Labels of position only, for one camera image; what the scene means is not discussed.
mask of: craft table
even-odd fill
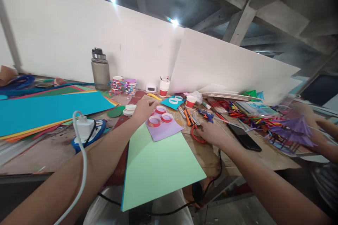
[[[144,97],[144,95],[146,95],[146,92],[138,90],[134,97],[123,94],[113,96],[112,99],[114,99],[121,105],[127,105],[128,103],[136,104],[138,100]],[[169,108],[168,111],[171,113],[175,112],[174,110]],[[107,116],[107,112],[108,111],[99,112],[91,115],[90,117],[96,120],[106,119],[107,128],[111,127],[109,132],[112,131],[114,127],[118,127],[119,125],[123,124],[123,122],[128,120],[128,117],[124,115],[119,118],[110,118]],[[230,122],[238,124],[237,120],[234,120],[226,115],[223,116],[227,118],[227,120],[229,120]],[[179,124],[183,124],[183,122],[180,122],[183,121],[183,118],[179,119],[177,114],[174,118]],[[225,124],[218,122],[216,122],[216,124],[220,125],[220,127],[228,135],[229,138],[235,138],[232,133],[227,129]],[[217,156],[217,149],[212,147],[212,145],[201,144],[194,141],[191,135],[187,134],[188,131],[189,130],[183,131],[183,135],[193,154],[195,155],[198,163],[201,165],[207,177],[215,177],[219,172],[219,159]],[[249,135],[262,148],[262,152],[254,152],[249,150],[247,150],[247,152],[255,156],[270,169],[276,171],[288,168],[300,168],[300,166],[296,162],[294,162],[288,156],[281,154],[275,147],[270,145],[266,140],[263,139],[261,135],[259,135],[255,131],[249,132]],[[24,153],[20,154],[16,158],[12,159],[8,163],[0,167],[0,182],[5,181],[6,183],[8,183],[11,179],[12,182],[19,182],[21,180],[35,181],[36,178],[41,178],[43,177],[43,175],[48,176],[51,173],[55,172],[68,159],[75,155],[75,150],[70,144],[71,140],[74,137],[75,132],[73,126],[69,126],[65,127],[65,129],[59,134],[41,140]],[[123,184],[127,158],[127,148],[128,147],[126,147],[126,149],[124,150],[112,177],[106,183],[107,185]],[[206,195],[204,201],[206,204],[216,198],[224,191],[224,189],[226,189],[238,177],[241,176],[237,167],[223,152],[221,152],[221,158],[224,164],[222,176],[216,182],[214,188],[211,189]]]

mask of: water bottle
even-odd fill
[[[95,89],[100,91],[110,90],[109,64],[102,49],[95,47],[92,49],[92,70],[94,76]]]

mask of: red scissors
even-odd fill
[[[207,143],[206,140],[204,140],[203,138],[198,139],[195,135],[194,135],[194,129],[198,129],[198,126],[200,125],[200,123],[198,122],[198,120],[196,120],[194,118],[194,116],[191,117],[191,121],[192,121],[192,126],[191,126],[191,131],[190,131],[190,134],[192,135],[193,139],[195,139],[196,141],[198,141],[199,143],[201,144],[205,144]]]

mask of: glue stick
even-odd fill
[[[211,106],[210,105],[208,105],[206,102],[202,102],[202,106],[204,106],[206,109],[210,109],[211,108]]]

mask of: smartphone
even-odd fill
[[[261,152],[262,149],[258,144],[241,128],[235,127],[233,125],[227,125],[231,132],[236,136],[242,146],[246,149],[250,149],[253,151]]]

